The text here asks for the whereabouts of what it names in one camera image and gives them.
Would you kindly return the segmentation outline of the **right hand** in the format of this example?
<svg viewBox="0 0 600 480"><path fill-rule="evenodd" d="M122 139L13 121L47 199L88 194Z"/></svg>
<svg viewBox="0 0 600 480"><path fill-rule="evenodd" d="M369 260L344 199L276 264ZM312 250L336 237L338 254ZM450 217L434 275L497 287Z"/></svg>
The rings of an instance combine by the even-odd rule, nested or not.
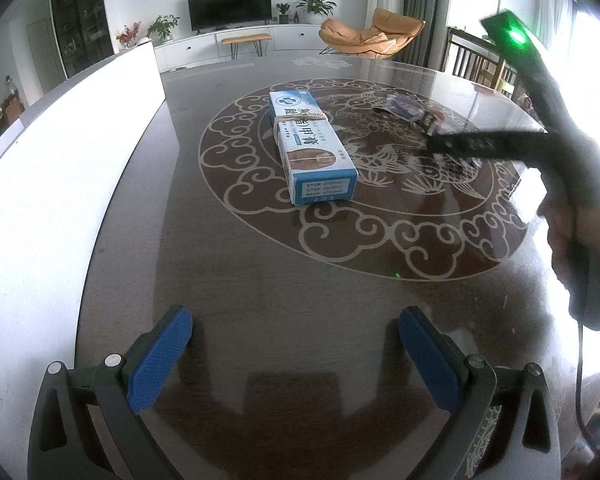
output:
<svg viewBox="0 0 600 480"><path fill-rule="evenodd" d="M579 133L548 134L552 149L542 156L548 195L569 210L566 244L569 313L590 330L600 330L600 249L582 240L585 211L600 220L600 149Z"/></svg>

